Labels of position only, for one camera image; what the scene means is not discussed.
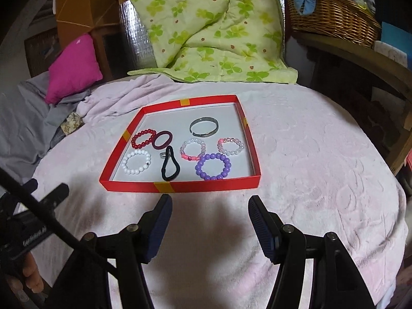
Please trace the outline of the left hand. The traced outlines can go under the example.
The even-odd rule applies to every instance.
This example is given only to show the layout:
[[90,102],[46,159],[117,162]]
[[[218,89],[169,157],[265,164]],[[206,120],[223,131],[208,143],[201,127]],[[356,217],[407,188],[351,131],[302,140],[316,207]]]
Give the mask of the left hand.
[[44,283],[39,273],[37,263],[31,253],[27,253],[22,265],[22,274],[24,282],[8,276],[7,281],[13,291],[22,291],[23,285],[26,285],[33,293],[37,294],[44,290]]

